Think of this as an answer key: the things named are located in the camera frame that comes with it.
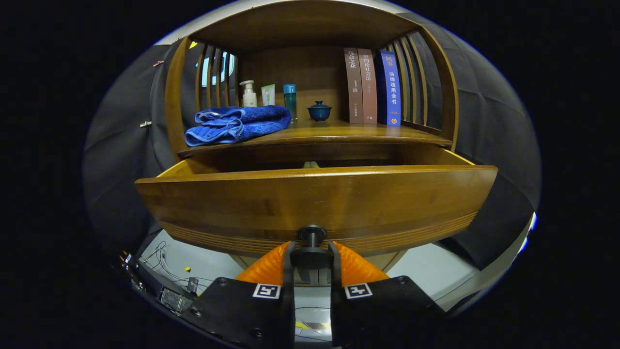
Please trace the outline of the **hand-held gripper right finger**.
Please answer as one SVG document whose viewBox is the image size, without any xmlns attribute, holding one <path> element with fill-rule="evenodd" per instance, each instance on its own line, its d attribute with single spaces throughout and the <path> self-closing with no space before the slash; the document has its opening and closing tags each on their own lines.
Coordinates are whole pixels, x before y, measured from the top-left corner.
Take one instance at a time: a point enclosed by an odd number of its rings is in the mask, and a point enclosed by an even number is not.
<svg viewBox="0 0 620 349">
<path fill-rule="evenodd" d="M 332 242 L 330 321 L 332 343 L 341 348 L 412 348 L 447 313 L 409 276 L 388 277 Z"/>
</svg>

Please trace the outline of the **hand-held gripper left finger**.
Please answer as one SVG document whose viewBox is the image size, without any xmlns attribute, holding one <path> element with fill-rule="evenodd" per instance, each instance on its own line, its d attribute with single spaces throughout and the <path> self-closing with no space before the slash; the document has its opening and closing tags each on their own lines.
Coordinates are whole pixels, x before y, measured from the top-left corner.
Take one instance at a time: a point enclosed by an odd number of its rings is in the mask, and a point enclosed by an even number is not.
<svg viewBox="0 0 620 349">
<path fill-rule="evenodd" d="M 276 281 L 215 279 L 190 306 L 190 323 L 234 349 L 292 349 L 295 293 L 292 241 L 272 250 Z"/>
</svg>

